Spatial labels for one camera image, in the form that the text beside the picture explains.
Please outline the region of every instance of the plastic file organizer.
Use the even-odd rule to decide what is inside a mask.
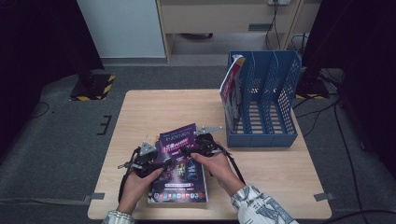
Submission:
[[[290,109],[301,72],[294,50],[230,51],[246,60],[240,71],[242,115],[228,147],[290,147],[297,137]]]

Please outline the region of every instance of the purple magazine cover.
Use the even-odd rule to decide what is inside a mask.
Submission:
[[[193,123],[160,134],[157,161],[172,158],[172,166],[151,184],[149,203],[207,203],[203,165],[180,152],[181,147],[195,147],[196,130]]]

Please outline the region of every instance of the wooden table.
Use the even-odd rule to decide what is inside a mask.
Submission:
[[[298,123],[293,115],[298,137],[291,147],[229,148],[247,183],[273,196],[294,218],[329,218],[327,201],[317,202],[322,193],[318,174],[312,163]],[[103,219],[117,208],[120,181],[135,148],[147,141],[153,144],[159,133],[196,123],[198,127],[225,127],[219,90],[128,91],[111,139],[95,193],[103,200],[92,200],[88,216]],[[213,133],[216,141],[227,146],[225,130]],[[206,174],[209,202],[185,207],[175,204],[148,204],[143,196],[134,210],[136,219],[233,219],[236,214],[230,197],[216,179]]]

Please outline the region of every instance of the magazine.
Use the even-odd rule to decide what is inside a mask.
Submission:
[[[232,133],[236,133],[237,124],[242,113],[242,92],[239,73],[245,59],[246,58],[242,55],[233,55],[233,63],[227,71],[219,91],[224,106],[225,119]]]
[[[152,182],[148,191],[149,203],[207,203],[203,165],[180,151],[195,147],[196,124],[168,133],[161,133],[155,147],[157,161],[172,159],[172,165]]]

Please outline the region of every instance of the wall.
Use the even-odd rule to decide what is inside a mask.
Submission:
[[[165,58],[155,0],[78,0],[101,58]]]

